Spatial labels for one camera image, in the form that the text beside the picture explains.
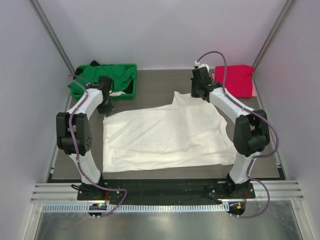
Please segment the white t shirt with print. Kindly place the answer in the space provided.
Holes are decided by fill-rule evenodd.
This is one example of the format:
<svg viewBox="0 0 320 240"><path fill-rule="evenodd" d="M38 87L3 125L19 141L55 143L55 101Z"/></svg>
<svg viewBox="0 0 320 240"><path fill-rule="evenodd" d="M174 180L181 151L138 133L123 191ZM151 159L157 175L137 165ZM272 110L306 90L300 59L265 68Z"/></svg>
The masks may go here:
<svg viewBox="0 0 320 240"><path fill-rule="evenodd" d="M227 122L211 103L174 93L171 104L119 112L103 120L105 173L232 165Z"/></svg>

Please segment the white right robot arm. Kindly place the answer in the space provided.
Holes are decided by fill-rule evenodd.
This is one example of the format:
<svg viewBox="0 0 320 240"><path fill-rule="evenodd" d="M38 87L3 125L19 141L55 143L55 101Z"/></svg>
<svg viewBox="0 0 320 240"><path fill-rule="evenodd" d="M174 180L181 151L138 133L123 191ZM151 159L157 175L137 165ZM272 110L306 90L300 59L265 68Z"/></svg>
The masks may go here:
<svg viewBox="0 0 320 240"><path fill-rule="evenodd" d="M255 111L232 96L219 82L213 82L208 68L196 66L192 70L191 96L201 98L218 107L234 123L233 145L236 157L226 176L224 192L228 197L241 198L250 189L250 173L257 156L270 143L264 110Z"/></svg>

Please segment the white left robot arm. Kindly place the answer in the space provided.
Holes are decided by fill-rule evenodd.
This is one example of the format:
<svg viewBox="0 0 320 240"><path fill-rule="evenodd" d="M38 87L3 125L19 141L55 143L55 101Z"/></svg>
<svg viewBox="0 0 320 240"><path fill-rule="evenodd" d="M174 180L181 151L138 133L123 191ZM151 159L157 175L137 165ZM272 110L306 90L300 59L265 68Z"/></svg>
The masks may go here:
<svg viewBox="0 0 320 240"><path fill-rule="evenodd" d="M57 146L73 160L81 175L81 184L71 186L78 191L78 200L101 200L107 192L91 152L93 137L89 119L94 111L103 117L112 112L110 92L113 85L109 76L99 76L97 83L83 87L83 96L71 109L56 115Z"/></svg>

